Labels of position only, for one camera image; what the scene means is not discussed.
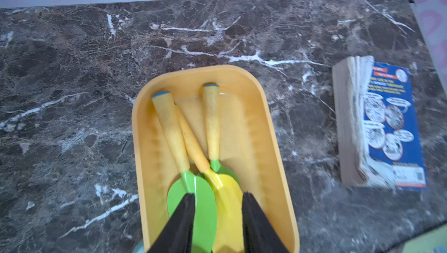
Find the green shovel blue-tipped handle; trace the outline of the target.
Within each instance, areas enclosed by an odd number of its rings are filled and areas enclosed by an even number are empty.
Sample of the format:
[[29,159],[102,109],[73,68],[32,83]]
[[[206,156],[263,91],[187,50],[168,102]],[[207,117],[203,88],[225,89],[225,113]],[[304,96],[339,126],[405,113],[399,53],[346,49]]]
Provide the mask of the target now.
[[192,233],[192,252],[210,253],[217,233],[217,206],[215,195],[205,179],[190,170],[185,141],[176,113],[175,102],[169,91],[152,96],[159,122],[170,148],[180,179],[171,185],[167,195],[169,215],[173,215],[183,196],[195,195],[195,216]]

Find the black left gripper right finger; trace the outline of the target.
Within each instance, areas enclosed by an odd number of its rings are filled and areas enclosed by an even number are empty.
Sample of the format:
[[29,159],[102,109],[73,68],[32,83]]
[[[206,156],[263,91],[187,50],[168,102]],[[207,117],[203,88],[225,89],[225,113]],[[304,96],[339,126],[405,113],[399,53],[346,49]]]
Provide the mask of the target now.
[[252,193],[243,193],[242,218],[246,253],[289,252]]

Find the yellow plastic shovel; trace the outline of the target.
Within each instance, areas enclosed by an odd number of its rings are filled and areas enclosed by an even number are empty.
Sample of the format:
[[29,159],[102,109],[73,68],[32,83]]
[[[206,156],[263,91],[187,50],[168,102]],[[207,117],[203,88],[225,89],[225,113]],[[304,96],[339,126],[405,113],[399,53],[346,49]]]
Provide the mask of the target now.
[[211,169],[183,113],[178,106],[175,108],[187,153],[199,171],[204,175],[205,180],[215,195],[217,205],[217,232],[213,251],[215,253],[242,253],[244,252],[242,190],[233,177],[219,175]]

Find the green shovel yellow handle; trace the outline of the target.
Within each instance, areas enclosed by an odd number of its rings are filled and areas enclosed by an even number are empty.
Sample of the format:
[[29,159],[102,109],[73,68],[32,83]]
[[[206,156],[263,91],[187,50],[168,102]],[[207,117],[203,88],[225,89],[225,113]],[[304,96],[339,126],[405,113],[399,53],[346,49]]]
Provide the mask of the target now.
[[220,87],[215,83],[203,85],[204,120],[206,127],[208,159],[217,174],[231,176],[238,184],[236,173],[225,167],[221,159]]

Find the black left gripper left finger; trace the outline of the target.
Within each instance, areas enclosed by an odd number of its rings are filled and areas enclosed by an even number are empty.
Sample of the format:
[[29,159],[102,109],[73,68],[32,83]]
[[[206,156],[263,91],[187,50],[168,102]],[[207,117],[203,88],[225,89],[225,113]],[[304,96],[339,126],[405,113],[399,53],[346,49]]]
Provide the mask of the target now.
[[195,217],[195,195],[183,196],[175,212],[163,228],[148,253],[190,253],[193,243],[193,222]]

